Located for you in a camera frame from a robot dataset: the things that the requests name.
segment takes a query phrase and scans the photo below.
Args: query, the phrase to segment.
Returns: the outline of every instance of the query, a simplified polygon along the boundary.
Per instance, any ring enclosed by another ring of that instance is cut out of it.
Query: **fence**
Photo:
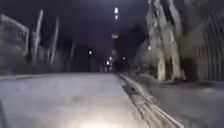
[[[224,80],[224,1],[178,2],[184,20],[180,51],[188,78]]]

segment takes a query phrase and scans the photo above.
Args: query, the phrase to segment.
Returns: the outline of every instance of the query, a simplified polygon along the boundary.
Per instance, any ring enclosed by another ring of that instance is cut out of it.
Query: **utility pole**
[[[38,54],[38,47],[40,43],[40,30],[41,30],[41,24],[43,19],[43,10],[40,11],[37,26],[36,26],[36,33],[35,33],[35,41],[34,41],[34,54],[33,54],[33,64],[36,64],[37,62],[37,54]]]
[[[180,65],[180,52],[178,47],[177,39],[182,35],[182,25],[180,15],[174,5],[173,0],[168,0],[169,10],[171,12],[172,18],[174,20],[175,26],[168,24],[168,33],[170,36],[170,45],[171,45],[171,57],[173,65],[173,76],[172,79],[186,79],[184,72],[181,70]]]
[[[163,45],[163,30],[166,25],[165,14],[160,4],[160,0],[149,0],[149,36],[156,43],[158,56],[158,80],[166,80],[166,61]]]
[[[56,24],[55,24],[55,32],[54,32],[53,40],[52,40],[52,51],[51,51],[52,53],[51,53],[51,56],[50,56],[50,64],[53,64],[53,62],[54,62],[55,52],[56,52],[56,49],[57,49],[59,24],[60,24],[59,17],[57,17]]]

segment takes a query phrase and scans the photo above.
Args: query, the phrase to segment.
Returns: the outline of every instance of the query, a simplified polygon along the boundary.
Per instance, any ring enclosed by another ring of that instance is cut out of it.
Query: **street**
[[[145,128],[113,74],[0,81],[3,128]]]
[[[224,125],[223,82],[155,83],[130,76],[144,85],[157,105],[186,128],[220,128]]]

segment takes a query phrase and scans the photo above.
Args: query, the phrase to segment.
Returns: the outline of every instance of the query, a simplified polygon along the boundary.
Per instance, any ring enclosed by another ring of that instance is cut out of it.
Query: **asphalt road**
[[[0,81],[3,128],[144,128],[113,74]]]
[[[224,126],[224,83],[154,83],[149,78],[130,76],[145,85],[158,105],[185,128]]]

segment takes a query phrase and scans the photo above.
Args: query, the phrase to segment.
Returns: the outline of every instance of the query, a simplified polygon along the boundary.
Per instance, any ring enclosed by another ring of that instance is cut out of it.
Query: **pole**
[[[50,58],[50,64],[53,64],[53,62],[54,62],[55,52],[57,49],[59,24],[60,24],[59,17],[57,17],[56,24],[55,24],[55,32],[54,32],[53,40],[52,40],[52,54],[51,54],[51,58]]]
[[[37,27],[36,27],[36,33],[35,33],[35,41],[34,41],[34,57],[33,57],[33,63],[36,64],[37,62],[37,54],[38,54],[38,47],[40,43],[40,30],[41,30],[41,24],[43,19],[43,10],[40,11],[38,21],[37,21]]]

